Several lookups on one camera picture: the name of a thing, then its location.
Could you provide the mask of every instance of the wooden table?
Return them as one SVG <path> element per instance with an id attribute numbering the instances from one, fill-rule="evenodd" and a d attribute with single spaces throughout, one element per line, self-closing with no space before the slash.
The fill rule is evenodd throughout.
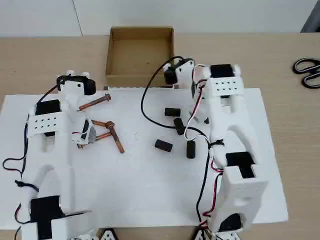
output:
<path id="1" fill-rule="evenodd" d="M 40 94 L 67 69 L 88 71 L 105 85 L 108 36 L 0 38 L 0 102 L 5 94 Z M 244 240 L 318 237 L 320 89 L 301 86 L 291 66 L 320 58 L 320 34 L 176 34 L 177 55 L 203 64 L 239 64 L 246 88 L 260 88 L 289 211 L 289 221 L 254 225 Z M 120 240 L 188 240 L 192 227 L 117 229 Z M 11 240 L 13 231 L 0 231 Z"/>

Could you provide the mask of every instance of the black zip tie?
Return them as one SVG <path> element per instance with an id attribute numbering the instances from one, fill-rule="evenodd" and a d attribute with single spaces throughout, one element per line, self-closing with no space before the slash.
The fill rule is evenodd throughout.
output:
<path id="1" fill-rule="evenodd" d="M 31 183 L 26 183 L 26 182 L 23 182 L 23 181 L 18 181 L 18 180 L 15 180 L 14 182 L 17 184 L 17 186 L 19 188 L 29 187 L 29 188 L 32 188 L 32 189 L 36 190 L 37 192 L 39 192 L 39 188 L 36 185 L 33 185 Z"/>
<path id="2" fill-rule="evenodd" d="M 213 145 L 222 145 L 225 146 L 224 140 L 223 139 L 219 139 L 217 141 L 214 141 L 212 143 L 209 143 L 209 149 L 213 146 Z"/>

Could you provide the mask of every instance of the black wire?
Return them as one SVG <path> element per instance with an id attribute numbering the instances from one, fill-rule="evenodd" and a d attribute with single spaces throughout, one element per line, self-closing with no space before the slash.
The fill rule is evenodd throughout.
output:
<path id="1" fill-rule="evenodd" d="M 64 82 L 66 81 L 66 79 L 63 79 L 60 81 L 60 84 L 63 84 Z M 36 104 L 40 103 L 43 99 L 45 99 L 46 96 L 48 96 L 53 90 L 55 90 L 56 88 L 58 87 L 58 84 L 54 85 L 49 91 L 47 91 L 39 100 Z M 28 120 L 29 120 L 29 115 L 27 117 L 27 120 L 26 120 L 26 123 L 24 125 L 24 131 L 23 131 L 23 138 L 24 138 L 24 153 L 23 153 L 23 156 L 20 157 L 20 158 L 13 158 L 13 157 L 9 157 L 9 158 L 6 158 L 3 162 L 2 162 L 2 167 L 5 169 L 5 170 L 8 170 L 8 171 L 16 171 L 16 172 L 19 172 L 20 173 L 20 176 L 22 178 L 22 175 L 24 174 L 24 171 L 26 169 L 26 162 L 27 162 L 27 152 L 28 152 L 28 137 L 27 137 L 27 134 L 28 134 Z M 23 163 L 22 163 L 22 168 L 21 170 L 17 169 L 17 168 L 9 168 L 9 167 L 6 167 L 5 164 L 7 161 L 21 161 L 23 160 Z"/>
<path id="2" fill-rule="evenodd" d="M 14 211 L 14 220 L 18 223 L 18 224 L 28 224 L 31 223 L 31 221 L 19 221 L 18 219 L 18 212 L 21 208 L 21 203 L 19 203 L 18 207 L 16 208 L 16 210 Z"/>
<path id="3" fill-rule="evenodd" d="M 39 188 L 32 183 L 27 183 L 27 182 L 18 181 L 18 180 L 14 180 L 14 182 L 17 184 L 17 186 L 19 188 L 29 187 L 29 188 L 32 188 L 33 190 L 35 190 L 36 192 L 39 192 Z"/>
<path id="4" fill-rule="evenodd" d="M 58 84 L 56 84 L 55 86 L 53 86 L 49 91 L 47 91 L 39 100 L 36 104 L 40 103 L 43 99 L 45 99 L 46 96 L 48 96 L 53 90 L 55 90 L 56 88 L 58 87 Z M 24 153 L 23 153 L 23 156 L 20 157 L 20 158 L 13 158 L 13 157 L 9 157 L 9 158 L 6 158 L 3 162 L 2 162 L 2 167 L 5 169 L 5 170 L 8 170 L 8 171 L 16 171 L 16 172 L 19 172 L 20 173 L 20 177 L 22 179 L 22 176 L 25 172 L 25 169 L 26 169 L 26 163 L 27 163 L 27 152 L 28 152 L 28 137 L 27 137 L 27 134 L 28 134 L 28 120 L 29 120 L 29 115 L 27 117 L 27 120 L 26 120 L 26 123 L 24 125 L 24 131 L 23 131 L 23 143 L 24 143 Z M 17 169 L 17 168 L 9 168 L 9 167 L 6 167 L 6 162 L 7 161 L 21 161 L 23 160 L 23 163 L 22 163 L 22 168 L 21 170 Z M 39 192 L 39 189 L 33 185 L 33 184 L 30 184 L 30 183 L 24 183 L 24 186 L 22 187 L 31 187 L 33 189 L 35 189 L 37 192 Z M 21 208 L 21 203 L 18 205 L 18 207 L 16 208 L 15 212 L 14 212 L 14 219 L 17 223 L 19 224 L 28 224 L 30 223 L 31 221 L 19 221 L 18 220 L 18 212 Z M 15 231 L 14 233 L 14 240 L 17 240 L 17 235 L 18 235 L 18 232 L 20 231 L 21 229 L 21 226 Z"/>
<path id="5" fill-rule="evenodd" d="M 143 95 L 142 95 L 142 98 L 141 98 L 141 104 L 140 104 L 140 107 L 141 107 L 141 112 L 143 114 L 143 116 L 148 119 L 150 122 L 158 125 L 158 126 L 161 126 L 161 127 L 164 127 L 166 129 L 176 129 L 175 126 L 168 126 L 168 125 L 164 125 L 164 124 L 161 124 L 159 122 L 156 122 L 154 120 L 152 120 L 150 117 L 148 117 L 144 111 L 144 100 L 145 100 L 145 96 L 147 94 L 147 91 L 151 85 L 151 83 L 153 82 L 153 80 L 155 79 L 156 75 L 158 74 L 158 72 L 160 72 L 160 70 L 167 64 L 167 63 L 170 63 L 172 60 L 174 59 L 181 59 L 181 60 L 184 60 L 184 58 L 182 56 L 174 56 L 174 57 L 171 57 L 169 60 L 165 61 L 155 72 L 154 74 L 152 75 L 152 77 L 150 78 L 149 80 L 149 83 L 147 84 L 147 86 L 145 87 L 145 90 L 143 92 Z"/>
<path id="6" fill-rule="evenodd" d="M 205 186 L 206 186 L 206 181 L 207 181 L 207 175 L 208 175 L 208 168 L 209 168 L 209 162 L 210 162 L 210 153 L 208 151 L 208 156 L 206 157 L 206 163 L 205 163 L 205 169 L 204 169 L 204 176 L 203 176 L 203 181 L 202 181 L 202 186 L 201 186 L 201 190 L 200 190 L 200 194 L 198 197 L 198 200 L 196 201 L 196 205 L 195 205 L 195 209 L 196 209 L 196 214 L 198 216 L 199 222 L 201 223 L 201 215 L 199 212 L 199 204 L 202 198 L 202 195 L 204 193 L 205 190 Z M 205 231 L 202 229 L 201 230 L 201 236 L 202 239 L 205 239 Z"/>
<path id="7" fill-rule="evenodd" d="M 26 120 L 26 123 L 24 125 L 24 131 L 23 131 L 23 142 L 24 142 L 24 153 L 23 153 L 23 156 L 20 157 L 20 158 L 12 158 L 12 157 L 9 157 L 9 158 L 6 158 L 3 162 L 2 162 L 2 167 L 5 169 L 5 170 L 8 170 L 8 171 L 16 171 L 16 172 L 19 172 L 20 173 L 20 176 L 22 178 L 22 175 L 26 169 L 26 160 L 27 160 L 27 151 L 28 151 L 28 137 L 27 137 L 27 133 L 28 133 L 28 120 L 29 120 L 29 116 L 27 117 L 27 120 Z M 23 164 L 22 164 L 22 168 L 21 170 L 17 169 L 17 168 L 9 168 L 9 167 L 6 167 L 6 162 L 7 161 L 21 161 L 23 160 Z"/>
<path id="8" fill-rule="evenodd" d="M 14 240 L 17 240 L 17 235 L 18 235 L 20 229 L 21 229 L 21 226 L 18 227 L 17 230 L 15 231 L 15 233 L 14 233 Z"/>
<path id="9" fill-rule="evenodd" d="M 218 235 L 215 235 L 218 239 L 224 240 L 222 237 L 219 237 Z"/>

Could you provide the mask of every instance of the white wall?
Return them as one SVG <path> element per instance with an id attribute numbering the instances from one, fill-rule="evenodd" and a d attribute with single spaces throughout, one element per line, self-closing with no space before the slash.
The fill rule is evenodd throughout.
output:
<path id="1" fill-rule="evenodd" d="M 72 0 L 0 0 L 0 37 L 81 36 Z"/>
<path id="2" fill-rule="evenodd" d="M 82 32 L 173 26 L 176 32 L 300 32 L 317 0 L 74 0 Z"/>
<path id="3" fill-rule="evenodd" d="M 173 26 L 180 33 L 300 32 L 316 2 L 0 0 L 0 37 L 80 36 L 81 30 L 84 35 L 106 35 L 111 26 L 143 25 Z"/>

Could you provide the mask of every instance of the white wire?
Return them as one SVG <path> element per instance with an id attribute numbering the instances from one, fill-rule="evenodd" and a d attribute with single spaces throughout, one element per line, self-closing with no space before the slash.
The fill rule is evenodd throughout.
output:
<path id="1" fill-rule="evenodd" d="M 73 132 L 72 134 L 81 134 L 81 135 L 82 135 L 82 134 L 87 134 L 90 129 L 91 129 L 91 128 L 88 127 L 87 131 L 85 131 L 85 132 Z"/>
<path id="2" fill-rule="evenodd" d="M 195 135 L 193 138 L 188 138 L 187 137 L 187 130 L 188 130 L 188 127 L 189 127 L 189 125 L 190 125 L 190 123 L 191 123 L 191 120 L 195 117 L 195 115 L 196 115 L 196 113 L 197 113 L 197 111 L 198 111 L 198 108 L 199 108 L 199 106 L 200 106 L 200 103 L 201 103 L 201 100 L 202 100 L 202 95 L 203 95 L 203 92 L 202 92 L 203 90 L 201 89 L 201 92 L 200 92 L 200 94 L 199 94 L 199 97 L 198 97 L 198 103 L 194 106 L 194 109 L 193 109 L 193 114 L 190 116 L 190 118 L 189 118 L 189 120 L 188 120 L 188 122 L 187 122 L 187 124 L 186 124 L 186 127 L 185 127 L 185 129 L 184 129 L 184 139 L 186 140 L 186 141 L 193 141 L 193 140 L 195 140 L 197 137 L 199 137 L 199 136 L 202 136 L 203 138 L 205 138 L 207 141 L 209 141 L 209 139 L 206 137 L 206 136 L 204 136 L 204 135 L 202 135 L 202 134 L 197 134 L 197 135 Z"/>
<path id="3" fill-rule="evenodd" d="M 193 80 L 193 82 L 196 84 L 196 82 L 195 82 L 195 77 L 196 77 L 196 69 L 197 69 L 197 67 L 207 67 L 206 65 L 204 65 L 204 64 L 197 64 L 197 65 L 195 65 L 194 66 L 194 68 L 193 68 L 193 73 L 192 73 L 192 80 Z"/>

